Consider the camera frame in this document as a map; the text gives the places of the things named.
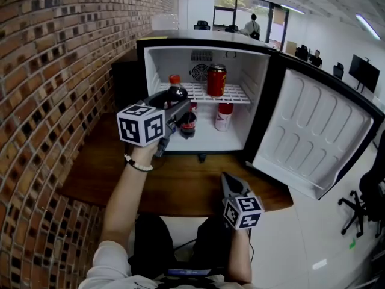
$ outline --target person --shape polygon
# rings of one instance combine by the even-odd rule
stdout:
[[[314,56],[310,57],[309,61],[312,65],[322,69],[322,59],[319,57],[320,51],[316,50]]]
[[[255,14],[252,14],[251,15],[251,21],[249,21],[245,25],[245,29],[248,31],[250,37],[252,37],[253,39],[259,40],[260,26],[256,22],[256,19],[257,19],[257,16]]]
[[[131,158],[139,165],[150,166],[158,142],[135,147]],[[135,224],[147,172],[127,163],[106,206],[100,245],[93,266],[79,289],[252,289],[249,235],[246,229],[232,231],[222,217],[209,217],[198,229],[191,260],[196,266],[225,266],[225,279],[162,278],[168,268],[177,266],[172,239],[159,216],[141,214]],[[135,226],[134,255],[128,263],[127,245]]]

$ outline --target office chair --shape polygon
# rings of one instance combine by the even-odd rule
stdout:
[[[343,77],[343,65],[337,62],[337,65],[333,66],[333,76],[342,79]]]
[[[301,45],[301,47],[297,47],[295,50],[295,56],[301,60],[307,61],[307,46]]]
[[[238,26],[236,25],[229,25],[229,27],[225,29],[225,32],[235,33],[236,31],[238,31]]]
[[[363,235],[363,217],[368,216],[369,221],[378,222],[377,234],[378,238],[381,235],[382,228],[385,226],[385,197],[382,192],[380,183],[385,179],[385,131],[383,131],[378,145],[377,155],[374,164],[367,173],[365,173],[360,180],[360,191],[362,193],[361,200],[356,191],[351,191],[350,196],[354,196],[354,203],[341,198],[338,204],[347,204],[353,209],[354,215],[349,223],[342,229],[341,234],[344,235],[348,228],[358,218],[360,230],[357,233],[357,238]]]
[[[195,30],[210,30],[209,24],[204,20],[198,20],[197,24],[194,25]]]

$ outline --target wooden table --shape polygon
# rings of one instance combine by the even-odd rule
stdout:
[[[124,144],[114,114],[104,114],[85,145],[61,190],[62,195],[92,205],[105,206],[124,168]],[[164,155],[154,158],[139,213],[162,216],[210,216],[223,212],[221,172],[245,179],[260,196],[266,211],[293,205],[287,186],[256,170],[243,167],[234,155]]]

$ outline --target cooling fan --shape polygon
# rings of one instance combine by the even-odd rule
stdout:
[[[205,82],[207,81],[207,71],[209,66],[206,64],[196,64],[192,70],[190,70],[190,75],[196,82]]]

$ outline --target beaded bracelet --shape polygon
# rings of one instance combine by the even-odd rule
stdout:
[[[149,172],[153,169],[153,167],[150,166],[142,166],[139,165],[136,161],[134,161],[129,155],[125,154],[126,161],[135,169],[142,171],[142,172]]]

